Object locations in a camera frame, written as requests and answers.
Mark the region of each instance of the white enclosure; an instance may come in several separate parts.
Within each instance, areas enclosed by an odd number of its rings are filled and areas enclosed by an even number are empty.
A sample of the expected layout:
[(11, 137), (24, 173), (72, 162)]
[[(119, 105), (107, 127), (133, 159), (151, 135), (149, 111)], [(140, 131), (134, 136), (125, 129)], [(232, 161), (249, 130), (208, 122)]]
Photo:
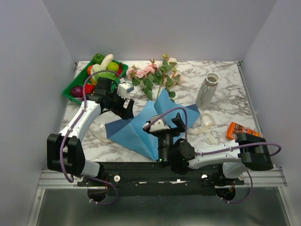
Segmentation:
[(274, 161), (300, 212), (300, 0), (5, 0), (0, 12), (1, 225), (27, 224), (46, 139), (59, 131), (67, 103), (61, 92), (74, 62), (96, 52), (243, 61), (261, 128), (283, 147)]

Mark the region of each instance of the marble tabletop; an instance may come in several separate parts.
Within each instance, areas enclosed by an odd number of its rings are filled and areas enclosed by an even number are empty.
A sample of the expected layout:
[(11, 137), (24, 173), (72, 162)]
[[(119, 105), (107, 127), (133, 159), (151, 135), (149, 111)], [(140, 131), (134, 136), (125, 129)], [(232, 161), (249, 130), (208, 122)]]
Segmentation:
[[(149, 64), (149, 61), (123, 61), (123, 63), (129, 67), (135, 65), (144, 69)], [(88, 61), (80, 61), (75, 76), (87, 64)], [(209, 131), (217, 139), (216, 145), (229, 142), (225, 135), (229, 124), (233, 121), (256, 130), (236, 62), (181, 61), (178, 62), (177, 69), (183, 76), (183, 81), (173, 88), (176, 92), (174, 100), (183, 106), (195, 104), (198, 90), (207, 73), (215, 73), (220, 76), (221, 79), (212, 103), (206, 110), (200, 110), (201, 114), (209, 113), (215, 120), (215, 125)], [(158, 86), (153, 89), (153, 98), (156, 97), (157, 92)], [(134, 116), (136, 116), (144, 108), (148, 98), (139, 86), (136, 86), (134, 91), (130, 93), (130, 98), (135, 101), (133, 112)], [(68, 102), (62, 127), (71, 121), (78, 110), (79, 104)], [(114, 113), (107, 112), (94, 120), (82, 141), (86, 159), (91, 161), (152, 161), (106, 138), (104, 125), (119, 119)], [(200, 128), (200, 124), (200, 119), (198, 119), (194, 123), (193, 128)], [(206, 134), (203, 133), (188, 135), (188, 141), (192, 146), (208, 147), (213, 145)]]

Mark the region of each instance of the blue napkin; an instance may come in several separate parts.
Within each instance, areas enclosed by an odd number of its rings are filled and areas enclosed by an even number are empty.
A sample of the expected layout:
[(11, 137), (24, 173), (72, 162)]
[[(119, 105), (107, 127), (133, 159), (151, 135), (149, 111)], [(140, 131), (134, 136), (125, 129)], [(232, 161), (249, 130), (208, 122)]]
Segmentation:
[[(133, 119), (117, 120), (105, 124), (107, 138), (154, 161), (158, 159), (158, 138), (143, 131), (143, 126), (146, 121), (157, 114), (162, 114), (169, 109), (179, 107), (169, 99), (167, 91), (164, 89), (158, 99), (148, 101), (144, 109)], [(188, 128), (198, 119), (200, 113), (196, 105), (185, 107), (188, 115)], [(185, 115), (182, 110), (175, 110), (164, 116), (166, 124), (172, 128), (175, 125), (171, 119), (180, 113), (183, 122)], [(174, 142), (177, 141), (184, 133), (178, 137), (174, 137)]]

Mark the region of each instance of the marble vase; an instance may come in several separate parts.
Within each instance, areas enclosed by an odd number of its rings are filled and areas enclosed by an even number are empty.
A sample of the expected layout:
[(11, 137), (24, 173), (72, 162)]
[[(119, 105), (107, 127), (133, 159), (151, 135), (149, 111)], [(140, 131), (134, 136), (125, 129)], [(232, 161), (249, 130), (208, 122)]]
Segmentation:
[(210, 105), (219, 81), (220, 77), (217, 74), (209, 73), (206, 75), (196, 99), (198, 108), (206, 109)]

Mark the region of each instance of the orange box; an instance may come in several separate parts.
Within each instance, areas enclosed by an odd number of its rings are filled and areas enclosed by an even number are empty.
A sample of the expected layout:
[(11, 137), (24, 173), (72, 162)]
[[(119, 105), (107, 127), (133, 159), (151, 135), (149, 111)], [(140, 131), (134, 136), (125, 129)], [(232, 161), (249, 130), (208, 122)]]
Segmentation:
[(231, 122), (227, 134), (226, 134), (226, 138), (230, 139), (230, 140), (235, 140), (237, 139), (237, 134), (238, 133), (248, 133), (257, 137), (263, 137), (262, 134), (260, 134), (259, 132), (256, 132), (250, 128), (244, 127), (242, 125), (239, 125), (235, 122)]

